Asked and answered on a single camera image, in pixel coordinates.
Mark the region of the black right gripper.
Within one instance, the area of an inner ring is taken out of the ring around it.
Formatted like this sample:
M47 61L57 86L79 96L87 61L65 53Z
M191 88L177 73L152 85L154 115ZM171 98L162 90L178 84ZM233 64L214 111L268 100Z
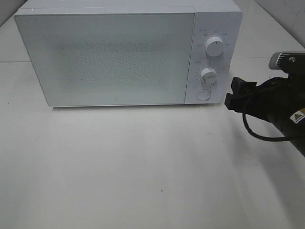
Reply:
M234 77L232 93L227 93L224 105L237 113L273 124L305 123L305 52L276 52L269 61L271 70L290 73L287 78L271 78L261 85Z

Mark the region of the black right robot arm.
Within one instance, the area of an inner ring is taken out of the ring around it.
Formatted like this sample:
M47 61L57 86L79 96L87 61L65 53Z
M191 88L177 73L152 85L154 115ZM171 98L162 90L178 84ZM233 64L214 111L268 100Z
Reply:
M272 55L269 68L281 70L286 78L271 78L261 85L234 77L232 93L227 93L225 106L242 114L247 132L268 142L291 142L301 153L305 153L305 53L276 52ZM272 123L282 137L266 137L255 133L246 116Z

